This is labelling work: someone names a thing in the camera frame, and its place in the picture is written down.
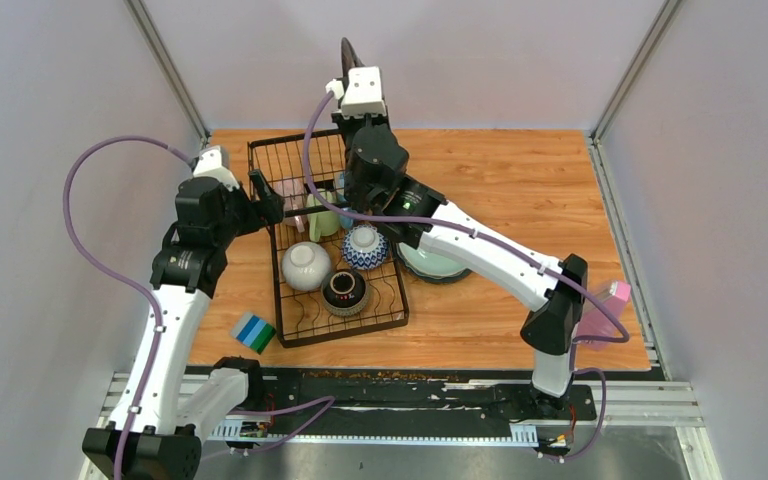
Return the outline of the pink ceramic mug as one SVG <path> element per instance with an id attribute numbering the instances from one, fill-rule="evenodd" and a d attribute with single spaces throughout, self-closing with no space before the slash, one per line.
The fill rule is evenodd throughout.
<path id="1" fill-rule="evenodd" d="M 283 223 L 289 227 L 295 228 L 300 233 L 304 233 L 306 231 L 306 215 L 289 214 L 290 211 L 299 210 L 305 207 L 307 193 L 303 182 L 298 178 L 284 179 L 277 181 L 273 185 L 273 189 L 284 201 Z"/>

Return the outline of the light green mug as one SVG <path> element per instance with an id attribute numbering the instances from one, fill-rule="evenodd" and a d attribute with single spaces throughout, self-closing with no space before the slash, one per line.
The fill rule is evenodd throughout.
<path id="1" fill-rule="evenodd" d="M 318 189 L 319 194 L 326 199 L 328 203 L 334 203 L 336 197 L 333 192 L 325 189 Z M 322 202 L 312 193 L 305 201 L 305 207 L 312 208 L 322 206 Z M 311 212 L 307 214 L 308 235 L 311 242 L 319 242 L 323 237 L 328 237 L 337 233 L 341 227 L 339 215 L 327 208 L 323 211 Z"/>

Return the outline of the white ribbed bowl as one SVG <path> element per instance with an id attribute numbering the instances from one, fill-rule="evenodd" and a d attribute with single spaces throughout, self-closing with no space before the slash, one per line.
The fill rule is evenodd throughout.
<path id="1" fill-rule="evenodd" d="M 332 271 L 330 255 L 321 245 L 313 242 L 292 245 L 281 260 L 281 272 L 285 282 L 297 291 L 319 290 Z"/>

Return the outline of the blue butterfly mug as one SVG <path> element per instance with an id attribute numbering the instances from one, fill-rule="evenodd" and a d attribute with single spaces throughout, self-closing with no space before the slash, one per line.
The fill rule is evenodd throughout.
<path id="1" fill-rule="evenodd" d="M 355 214 L 356 211 L 348 203 L 345 197 L 345 172 L 339 171 L 334 177 L 335 192 L 337 195 L 337 201 L 339 203 L 345 203 L 345 206 L 341 208 L 342 211 Z M 346 216 L 343 214 L 338 215 L 339 223 L 341 227 L 347 231 L 350 231 L 355 225 L 355 219 L 352 216 Z"/>

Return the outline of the white black bowl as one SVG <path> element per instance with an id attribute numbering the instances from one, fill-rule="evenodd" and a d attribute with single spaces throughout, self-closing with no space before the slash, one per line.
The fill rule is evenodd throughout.
<path id="1" fill-rule="evenodd" d="M 388 252 L 388 240 L 372 225 L 353 227 L 341 245 L 345 262 L 350 268 L 361 271 L 381 266 Z"/>

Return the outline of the dark brown speckled bowl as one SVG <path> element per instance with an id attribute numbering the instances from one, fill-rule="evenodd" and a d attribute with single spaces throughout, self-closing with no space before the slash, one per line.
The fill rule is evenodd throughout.
<path id="1" fill-rule="evenodd" d="M 359 314 L 370 298 L 366 280 L 354 269 L 332 272 L 321 284 L 320 293 L 326 310 L 337 317 Z"/>

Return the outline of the light blue scalloped plate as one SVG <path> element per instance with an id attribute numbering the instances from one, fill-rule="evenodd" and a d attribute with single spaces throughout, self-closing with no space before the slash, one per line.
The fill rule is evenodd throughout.
<path id="1" fill-rule="evenodd" d="M 408 271 L 430 284 L 453 284 L 467 278 L 472 271 L 465 266 L 438 254 L 415 249 L 399 243 L 396 253 Z"/>

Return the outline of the black rimmed white plate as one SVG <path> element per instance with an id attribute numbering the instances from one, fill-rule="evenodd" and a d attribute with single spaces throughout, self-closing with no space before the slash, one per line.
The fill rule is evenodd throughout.
<path id="1" fill-rule="evenodd" d="M 357 55 L 353 44 L 347 37 L 342 37 L 340 41 L 340 58 L 342 76 L 347 77 L 354 68 L 363 68 L 365 64 Z"/>

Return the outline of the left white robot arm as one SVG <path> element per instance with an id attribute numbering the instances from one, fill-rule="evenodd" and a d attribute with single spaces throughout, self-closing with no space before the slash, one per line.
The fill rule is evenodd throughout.
<path id="1" fill-rule="evenodd" d="M 176 220 L 152 261 L 150 311 L 125 391 L 104 427 L 86 431 L 82 451 L 109 479 L 191 479 L 209 434 L 235 407 L 266 400 L 259 364 L 223 357 L 185 402 L 181 384 L 198 328 L 238 237 L 284 218 L 283 199 L 261 171 L 249 198 L 229 173 L 196 174 L 175 198 Z"/>

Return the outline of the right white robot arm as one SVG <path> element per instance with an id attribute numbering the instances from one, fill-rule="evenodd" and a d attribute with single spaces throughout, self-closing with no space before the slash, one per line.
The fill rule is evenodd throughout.
<path id="1" fill-rule="evenodd" d="M 535 351 L 531 403 L 556 417 L 571 403 L 572 337 L 581 319 L 587 262 L 527 249 L 470 218 L 407 173 L 409 154 L 389 121 L 331 115 L 345 145 L 345 198 L 397 244 L 441 255 L 501 286 L 529 311 L 520 336 Z"/>

